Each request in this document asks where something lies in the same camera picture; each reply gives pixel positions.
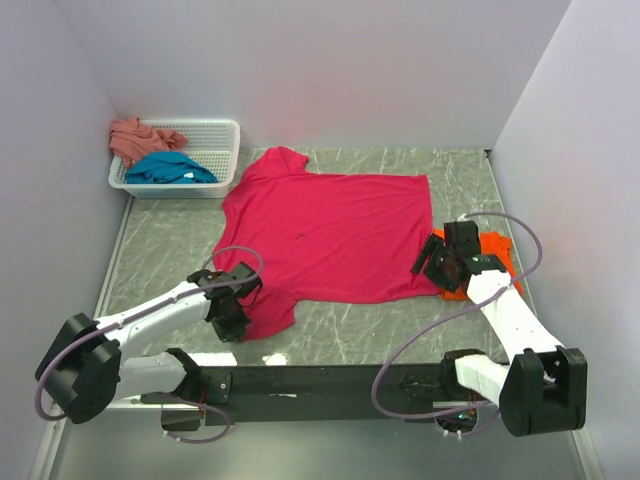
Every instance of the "cable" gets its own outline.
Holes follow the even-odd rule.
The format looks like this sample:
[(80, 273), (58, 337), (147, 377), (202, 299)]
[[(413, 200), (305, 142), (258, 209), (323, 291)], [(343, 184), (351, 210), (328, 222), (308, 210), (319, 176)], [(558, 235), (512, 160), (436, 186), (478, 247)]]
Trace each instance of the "cable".
[(173, 438), (174, 440), (176, 440), (177, 442), (180, 443), (188, 443), (191, 445), (202, 445), (204, 443), (211, 443), (211, 442), (215, 442), (216, 440), (220, 440), (222, 437), (224, 437), (228, 432), (229, 429), (231, 429), (231, 417), (229, 417), (229, 415), (227, 414), (227, 412), (225, 412), (224, 410), (218, 408), (218, 407), (214, 407), (212, 405), (207, 405), (206, 403), (197, 403), (197, 402), (190, 402), (189, 400), (183, 400), (182, 398), (176, 397), (175, 395), (164, 395), (165, 397), (171, 398), (173, 400), (179, 400), (180, 403), (184, 403), (185, 405), (191, 405), (192, 407), (198, 407), (201, 410), (209, 410), (210, 412), (213, 412), (217, 415), (220, 415), (223, 419), (224, 419), (224, 428), (222, 429), (222, 431), (220, 433), (217, 433), (216, 435), (214, 435), (213, 437), (209, 437), (209, 438), (185, 438), (185, 437), (181, 437), (180, 435), (177, 435), (173, 432), (165, 432), (167, 437)]
[[(192, 288), (191, 290), (186, 290), (182, 293), (179, 293), (178, 295), (176, 295), (175, 297), (172, 298), (166, 298), (164, 300), (159, 301), (158, 303), (151, 305), (148, 308), (145, 308), (144, 310), (141, 310), (140, 312), (134, 313), (130, 316), (128, 316), (127, 318), (125, 318), (124, 320), (122, 320), (122, 322), (118, 322), (118, 323), (112, 323), (110, 325), (107, 325), (106, 327), (103, 328), (99, 328), (83, 337), (80, 337), (79, 339), (75, 340), (74, 342), (72, 342), (71, 344), (67, 345), (60, 353), (58, 353), (58, 355), (56, 355), (53, 360), (51, 360), (51, 362), (49, 363), (49, 365), (47, 365), (47, 367), (44, 369), (44, 371), (42, 372), (42, 375), (40, 376), (40, 379), (38, 380), (38, 386), (36, 387), (36, 394), (35, 394), (35, 410), (36, 413), (38, 414), (38, 416), (44, 420), (48, 420), (48, 421), (57, 421), (57, 420), (62, 420), (63, 418), (66, 417), (66, 414), (61, 414), (61, 415), (49, 415), (47, 412), (44, 411), (44, 408), (42, 407), (42, 392), (44, 391), (44, 387), (47, 383), (47, 380), (49, 379), (49, 376), (51, 375), (51, 372), (60, 364), (60, 362), (67, 356), (69, 355), (71, 352), (73, 352), (76, 348), (84, 345), (85, 343), (89, 342), (90, 340), (93, 340), (94, 338), (100, 336), (100, 335), (104, 335), (106, 333), (112, 332), (113, 330), (116, 330), (118, 328), (122, 328), (122, 326), (127, 325), (131, 322), (135, 322), (136, 320), (140, 320), (141, 318), (146, 317), (147, 315), (150, 315), (152, 313), (157, 312), (158, 310), (167, 307), (173, 303), (178, 302), (179, 300), (182, 300), (186, 297), (189, 297), (191, 295), (195, 295), (197, 293), (202, 293), (202, 292), (206, 292), (209, 290), (214, 290), (216, 288), (224, 288), (224, 287), (232, 287), (235, 285), (242, 285), (244, 283), (248, 283), (251, 282), (253, 280), (255, 280), (256, 278), (258, 278), (260, 276), (260, 274), (262, 273), (262, 271), (264, 270), (264, 260), (262, 259), (262, 257), (260, 256), (260, 254), (258, 252), (256, 252), (255, 250), (248, 248), (248, 247), (241, 247), (241, 246), (237, 246), (237, 245), (232, 245), (229, 247), (225, 247), (222, 248), (220, 250), (218, 250), (217, 252), (213, 253), (211, 255), (211, 258), (207, 261), (207, 263), (205, 265), (208, 265), (208, 263), (215, 258), (216, 256), (220, 255), (221, 253), (230, 251), (230, 250), (243, 250), (245, 252), (248, 252), (250, 254), (252, 254), (257, 260), (258, 260), (258, 269), (256, 270), (256, 273), (254, 273), (253, 275), (250, 275), (249, 277), (245, 278), (244, 280), (231, 280), (228, 282), (220, 282), (220, 283), (213, 283), (210, 285), (205, 285), (203, 287), (196, 287), (196, 288)], [(193, 405), (193, 406), (198, 406), (200, 408), (212, 411), (214, 413), (217, 413), (219, 415), (222, 415), (222, 417), (225, 419), (227, 425), (225, 427), (225, 429), (223, 430), (222, 434), (216, 435), (215, 437), (212, 437), (210, 439), (205, 439), (205, 440), (198, 440), (198, 441), (188, 441), (187, 439), (184, 439), (182, 441), (184, 441), (185, 443), (207, 443), (209, 441), (214, 441), (217, 440), (218, 438), (221, 438), (223, 435), (225, 435), (228, 431), (229, 428), (231, 427), (231, 419), (229, 418), (229, 416), (223, 412), (222, 410), (212, 407), (210, 405), (205, 405), (205, 404), (198, 404), (195, 402), (189, 402), (187, 400), (182, 400), (180, 399), (181, 402), (187, 404), (187, 405)]]
[[(531, 235), (531, 238), (533, 238), (533, 241), (536, 244), (536, 248), (538, 249), (538, 258), (536, 259), (535, 263), (530, 268), (528, 268), (527, 270), (522, 272), (520, 275), (516, 275), (515, 277), (513, 277), (511, 279), (511, 281), (509, 282), (509, 285), (513, 285), (518, 280), (521, 280), (521, 279), (525, 278), (527, 275), (530, 275), (532, 272), (534, 272), (540, 266), (540, 263), (542, 262), (542, 254), (543, 254), (543, 252), (542, 252), (542, 244), (540, 243), (540, 239), (538, 238), (536, 233), (526, 223), (524, 223), (519, 218), (514, 217), (513, 215), (509, 215), (508, 213), (503, 213), (503, 212), (474, 212), (474, 213), (468, 213), (468, 214), (464, 215), (464, 217), (465, 218), (470, 218), (470, 217), (477, 217), (477, 216), (481, 216), (481, 215), (503, 217), (503, 218), (507, 218), (509, 220), (513, 220), (518, 225), (520, 225), (522, 228), (524, 228), (527, 231), (527, 233), (529, 233), (529, 235)], [(491, 403), (488, 400), (484, 400), (484, 401), (481, 401), (481, 402), (470, 403), (470, 404), (467, 404), (467, 405), (464, 405), (464, 406), (461, 406), (461, 407), (450, 408), (448, 410), (441, 410), (439, 412), (412, 413), (412, 414), (398, 413), (398, 412), (392, 412), (390, 410), (387, 410), (382, 405), (380, 405), (380, 402), (378, 401), (378, 388), (380, 387), (380, 382), (382, 381), (383, 377), (385, 376), (385, 374), (389, 370), (389, 367), (391, 367), (391, 364), (402, 354), (402, 352), (404, 352), (407, 348), (409, 348), (418, 338), (420, 338), (425, 333), (430, 332), (432, 329), (434, 329), (434, 328), (436, 328), (436, 327), (448, 322), (449, 320), (453, 320), (454, 318), (458, 318), (458, 317), (461, 317), (463, 315), (467, 315), (468, 313), (476, 312), (476, 311), (482, 309), (483, 307), (486, 307), (491, 302), (496, 300), (500, 295), (502, 295), (507, 290), (507, 288), (508, 287), (500, 288), (495, 294), (493, 294), (491, 297), (489, 297), (487, 300), (484, 300), (483, 302), (480, 302), (480, 303), (478, 303), (476, 305), (471, 305), (471, 306), (466, 307), (466, 308), (462, 308), (462, 309), (460, 309), (457, 312), (454, 312), (452, 314), (445, 315), (444, 317), (440, 318), (439, 320), (435, 321), (434, 323), (432, 323), (430, 325), (427, 325), (426, 327), (421, 328), (416, 333), (411, 335), (402, 345), (400, 345), (400, 347), (398, 347), (389, 356), (389, 358), (387, 358), (387, 360), (385, 360), (385, 362), (382, 364), (382, 366), (380, 367), (380, 370), (378, 371), (378, 374), (376, 375), (376, 378), (373, 381), (373, 385), (371, 386), (371, 401), (373, 402), (373, 406), (375, 407), (375, 409), (378, 410), (378, 412), (382, 413), (383, 415), (386, 415), (387, 417), (391, 417), (391, 418), (399, 418), (399, 419), (402, 419), (402, 420), (426, 420), (426, 419), (429, 419), (429, 418), (440, 417), (442, 415), (449, 415), (449, 414), (452, 414), (452, 413), (464, 412), (464, 411), (470, 410), (472, 408), (478, 408), (478, 407), (481, 407), (481, 406), (484, 406), (484, 405), (488, 405), (489, 403)], [(487, 422), (484, 425), (487, 425), (489, 422), (493, 422), (493, 420), (495, 420), (493, 417), (490, 418), (489, 420), (487, 420)]]

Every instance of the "red t-shirt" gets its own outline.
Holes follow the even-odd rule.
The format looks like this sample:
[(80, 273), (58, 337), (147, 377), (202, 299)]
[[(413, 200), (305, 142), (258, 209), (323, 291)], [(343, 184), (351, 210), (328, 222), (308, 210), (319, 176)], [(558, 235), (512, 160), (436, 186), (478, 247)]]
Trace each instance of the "red t-shirt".
[[(248, 340), (292, 325), (298, 300), (381, 303), (440, 292), (409, 271), (431, 233), (425, 175), (315, 174), (308, 161), (271, 148), (222, 203), (227, 225), (214, 251), (242, 245), (265, 262), (264, 288), (245, 309)], [(243, 251), (215, 264), (228, 270), (239, 261), (258, 266)]]

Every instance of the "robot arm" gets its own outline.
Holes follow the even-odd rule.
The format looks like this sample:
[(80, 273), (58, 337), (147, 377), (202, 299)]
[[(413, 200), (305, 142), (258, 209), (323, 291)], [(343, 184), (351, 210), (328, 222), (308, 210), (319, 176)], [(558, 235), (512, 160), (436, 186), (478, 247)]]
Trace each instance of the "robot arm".
[(582, 352), (566, 349), (542, 326), (497, 256), (481, 254), (474, 222), (447, 223), (444, 231), (444, 240), (435, 235), (428, 239), (412, 271), (426, 261), (429, 279), (446, 290), (462, 288), (476, 305), (506, 289), (480, 310), (509, 364), (497, 364), (477, 350), (448, 352), (445, 362), (453, 362), (457, 385), (498, 405), (515, 436), (581, 428), (587, 383)]
[[(154, 339), (200, 321), (212, 324), (223, 342), (241, 341), (250, 320), (239, 299), (246, 298), (262, 282), (248, 265), (240, 263), (231, 273), (201, 270), (169, 292), (116, 315), (96, 320), (84, 314), (68, 319), (36, 370), (45, 369), (73, 342), (105, 327), (107, 333), (75, 348), (51, 370), (44, 388), (74, 423), (86, 422), (114, 399), (147, 392), (191, 395), (197, 388), (200, 367), (182, 350), (169, 349), (152, 357), (134, 357)], [(203, 289), (187, 295), (194, 289)], [(167, 305), (156, 309), (162, 302)], [(140, 317), (124, 323), (125, 319)]]

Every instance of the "black metal base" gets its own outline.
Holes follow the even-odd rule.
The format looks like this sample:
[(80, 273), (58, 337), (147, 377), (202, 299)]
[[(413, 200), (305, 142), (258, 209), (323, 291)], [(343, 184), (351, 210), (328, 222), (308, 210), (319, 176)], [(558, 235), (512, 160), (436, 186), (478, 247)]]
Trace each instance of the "black metal base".
[[(234, 422), (360, 420), (387, 418), (371, 402), (379, 370), (380, 365), (202, 367), (202, 375), (207, 404), (221, 406)], [(468, 401), (469, 390), (445, 388), (445, 371), (439, 363), (394, 365), (378, 390), (380, 403), (392, 411), (427, 413), (435, 411), (434, 402)], [(168, 403), (153, 393), (142, 402)], [(199, 423), (195, 410), (163, 413), (167, 430), (195, 430)], [(206, 425), (222, 423), (206, 416)]]

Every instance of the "orange cloth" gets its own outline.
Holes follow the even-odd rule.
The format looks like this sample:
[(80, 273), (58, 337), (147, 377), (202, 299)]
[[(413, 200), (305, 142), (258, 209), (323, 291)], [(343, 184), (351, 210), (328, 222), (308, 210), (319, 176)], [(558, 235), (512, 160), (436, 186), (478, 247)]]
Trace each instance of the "orange cloth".
[(188, 141), (187, 137), (174, 130), (156, 130), (134, 117), (111, 124), (109, 147), (122, 157), (127, 168), (131, 168), (150, 153), (180, 150)]
[[(433, 233), (438, 235), (440, 238), (444, 238), (444, 230), (434, 228)], [(507, 267), (507, 271), (511, 276), (515, 277), (516, 270), (513, 268), (513, 262), (511, 261), (512, 245), (513, 243), (510, 238), (503, 237), (498, 232), (480, 233), (480, 249), (482, 250), (482, 253), (486, 255), (492, 253), (497, 255), (502, 263), (504, 263), (504, 266)], [(520, 282), (516, 282), (515, 286), (520, 295), (522, 295), (522, 285), (520, 285)], [(468, 300), (467, 295), (461, 289), (458, 289), (455, 293), (442, 290), (440, 292), (440, 296), (443, 300)]]

